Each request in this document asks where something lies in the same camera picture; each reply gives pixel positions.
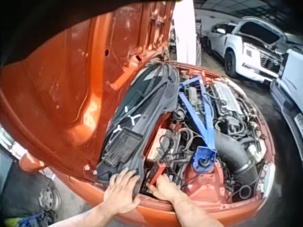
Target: human hand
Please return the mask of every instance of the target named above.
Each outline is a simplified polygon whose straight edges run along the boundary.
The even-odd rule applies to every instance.
[[[127,213],[139,205],[139,196],[133,200],[133,190],[140,178],[139,175],[133,177],[135,172],[135,170],[128,171],[128,168],[125,168],[121,173],[110,178],[102,205],[112,215]]]
[[[147,184],[147,187],[155,197],[171,203],[180,197],[186,196],[175,183],[170,182],[166,174],[158,177],[156,187],[151,184]]]

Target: open hood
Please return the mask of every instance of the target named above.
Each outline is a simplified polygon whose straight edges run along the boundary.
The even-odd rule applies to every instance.
[[[4,66],[0,123],[46,165],[93,181],[108,123],[136,73],[163,54],[173,8],[162,1],[118,8]]]
[[[241,24],[240,33],[255,37],[268,45],[287,40],[281,29],[258,17],[243,17],[239,24]]]

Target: car tire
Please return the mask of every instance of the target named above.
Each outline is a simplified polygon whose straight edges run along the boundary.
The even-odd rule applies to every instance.
[[[237,78],[236,72],[236,56],[233,51],[228,51],[224,57],[224,71],[227,76]]]
[[[210,43],[209,40],[207,41],[206,52],[207,52],[207,54],[210,55],[210,56],[213,54],[212,45],[211,45],[211,43]]]

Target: concrete floor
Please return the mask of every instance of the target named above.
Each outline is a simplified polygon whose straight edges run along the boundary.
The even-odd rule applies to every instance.
[[[225,75],[222,62],[206,53],[202,53],[202,66]],[[297,226],[296,220],[299,219],[303,211],[301,206],[303,202],[303,172],[294,139],[285,120],[274,109],[269,87],[243,77],[233,79],[233,81],[246,92],[263,113],[273,134],[277,164],[275,185],[267,203],[256,217],[237,226]],[[58,179],[55,178],[54,182],[62,196],[62,208],[59,211],[58,220],[72,217],[90,208],[84,200]],[[109,226],[122,227],[126,225],[113,220]]]

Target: white suv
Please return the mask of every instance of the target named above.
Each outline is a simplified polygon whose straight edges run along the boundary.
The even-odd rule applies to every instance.
[[[279,46],[286,41],[283,31],[271,23],[257,17],[243,17],[237,25],[214,25],[209,31],[207,46],[224,58],[228,76],[234,78],[239,73],[269,84],[278,77],[283,54]]]

